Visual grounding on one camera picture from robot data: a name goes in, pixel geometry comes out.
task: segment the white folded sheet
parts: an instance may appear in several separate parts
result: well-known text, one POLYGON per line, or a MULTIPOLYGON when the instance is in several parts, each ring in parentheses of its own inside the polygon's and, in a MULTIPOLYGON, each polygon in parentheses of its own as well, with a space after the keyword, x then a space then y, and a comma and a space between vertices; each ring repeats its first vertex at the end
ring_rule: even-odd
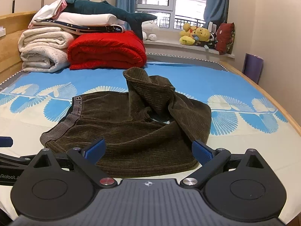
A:
POLYGON ((74 41, 75 35, 70 34, 59 27, 45 27, 29 29, 22 33, 18 48, 23 52, 28 45, 51 46, 58 49, 68 48, 74 41))
POLYGON ((57 21, 70 23, 81 26, 107 26, 107 25, 123 25, 124 21, 117 19, 115 15, 107 14, 78 14, 62 12, 56 19, 57 21))
POLYGON ((43 6, 32 18, 30 24, 28 25, 29 29, 32 29, 33 21, 41 21, 44 19, 50 19, 56 17, 61 9, 66 8, 66 0, 56 0, 50 5, 43 6))
POLYGON ((21 53, 24 72, 52 73, 69 66, 67 49, 28 45, 21 53))

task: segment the folded red blanket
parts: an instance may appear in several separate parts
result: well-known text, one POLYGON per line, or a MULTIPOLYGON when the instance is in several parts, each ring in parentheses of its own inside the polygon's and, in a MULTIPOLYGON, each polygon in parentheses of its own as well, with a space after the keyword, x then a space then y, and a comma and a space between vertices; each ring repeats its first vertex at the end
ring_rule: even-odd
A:
POLYGON ((143 42, 132 32, 91 33, 78 37, 68 47, 70 69, 110 67, 128 69, 146 63, 143 42))

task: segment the window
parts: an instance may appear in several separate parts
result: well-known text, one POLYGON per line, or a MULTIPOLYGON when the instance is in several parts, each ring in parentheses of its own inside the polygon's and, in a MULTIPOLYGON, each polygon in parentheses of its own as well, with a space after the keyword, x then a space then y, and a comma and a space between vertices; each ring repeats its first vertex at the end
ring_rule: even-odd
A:
POLYGON ((159 27, 182 29, 184 23, 202 26, 206 0, 136 0, 136 12, 151 13, 159 27))

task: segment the metal screw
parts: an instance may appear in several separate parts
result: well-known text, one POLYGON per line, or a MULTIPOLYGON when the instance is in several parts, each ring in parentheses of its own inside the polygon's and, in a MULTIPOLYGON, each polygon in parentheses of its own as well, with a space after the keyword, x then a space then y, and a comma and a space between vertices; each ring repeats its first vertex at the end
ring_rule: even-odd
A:
POLYGON ((111 177, 105 177, 102 178, 99 182, 102 185, 112 185, 115 182, 115 180, 112 179, 111 177))
POLYGON ((198 181, 193 177, 187 177, 183 179, 183 184, 185 185, 195 185, 198 181))

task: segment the balcony railing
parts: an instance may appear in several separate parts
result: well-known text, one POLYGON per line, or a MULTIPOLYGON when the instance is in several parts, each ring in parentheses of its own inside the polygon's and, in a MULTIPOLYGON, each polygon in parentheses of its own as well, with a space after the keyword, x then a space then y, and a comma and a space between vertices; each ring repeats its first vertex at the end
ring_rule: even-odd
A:
MULTIPOLYGON (((161 18, 154 20, 154 22, 156 22, 157 25, 162 28, 169 28, 169 26, 170 26, 170 18, 169 17, 161 17, 161 18)), ((194 25, 197 27, 202 27, 205 24, 205 21, 203 21, 201 19, 195 19, 195 18, 176 15, 174 29, 182 30, 183 25, 185 23, 189 23, 191 26, 194 25)))

